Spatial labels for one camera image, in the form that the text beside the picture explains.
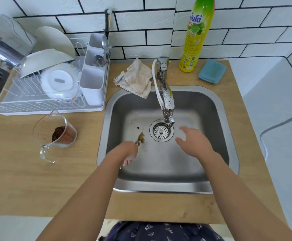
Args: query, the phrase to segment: stainless steel sink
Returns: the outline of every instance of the stainless steel sink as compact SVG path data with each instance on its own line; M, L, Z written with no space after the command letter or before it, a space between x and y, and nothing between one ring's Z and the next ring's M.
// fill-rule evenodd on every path
M145 100L125 90L116 92L108 101L97 156L97 165L122 141L136 141L145 134L136 160L119 170L114 189L138 192L212 193L212 188L199 161L185 154L175 137L185 139L179 129L186 125L197 128L208 137L213 149L238 174L239 162L221 100L201 86L171 86L175 124L163 123L163 113L152 88Z

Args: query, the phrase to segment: wooden countertop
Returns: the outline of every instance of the wooden countertop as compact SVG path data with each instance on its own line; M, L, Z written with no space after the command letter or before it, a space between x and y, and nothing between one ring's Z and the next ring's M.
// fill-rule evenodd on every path
M170 85L200 85L216 93L224 104L240 161L240 178L280 219L286 222L271 177L228 61L220 83L213 85L197 78L205 64L198 62L192 73L181 72L178 62L168 67ZM112 80L128 64L112 64L107 100L119 90ZM96 168L104 111L68 113L78 131L69 148L55 148L58 162L40 159L40 146L32 128L42 115L0 115L0 215L54 216ZM224 223L213 195L122 193L114 191L107 219Z

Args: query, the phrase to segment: white dish rack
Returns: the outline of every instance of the white dish rack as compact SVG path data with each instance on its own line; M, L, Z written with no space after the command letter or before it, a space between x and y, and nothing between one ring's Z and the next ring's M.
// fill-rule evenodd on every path
M77 50L81 50L86 55L89 49L89 42L87 37L73 38L76 42ZM73 61L73 65L83 69L85 56L77 56ZM72 101L72 98L64 99L51 99L41 88L40 75L33 75L28 78L20 78L19 71L12 73L8 79L2 93L0 94L0 114L2 115L31 115L31 114L48 114L52 110L58 110L60 113L69 112L91 112L102 111L105 108L106 92L108 85L110 69L110 60L105 65L105 73L103 80L103 104L100 106L88 105L85 97L82 95L80 98Z

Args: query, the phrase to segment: yellow bottle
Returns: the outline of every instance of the yellow bottle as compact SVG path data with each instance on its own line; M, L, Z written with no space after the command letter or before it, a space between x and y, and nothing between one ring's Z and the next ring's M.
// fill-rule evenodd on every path
M195 69L214 12L215 0L196 0L188 21L186 40L179 64L183 72L192 72Z

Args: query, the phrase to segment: coffee grounds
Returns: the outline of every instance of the coffee grounds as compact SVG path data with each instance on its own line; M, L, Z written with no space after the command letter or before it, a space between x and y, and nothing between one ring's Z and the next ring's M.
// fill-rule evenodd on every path
M59 137L63 134L66 126L60 126L55 128L54 133L52 134L51 141L54 142L55 140L59 139Z

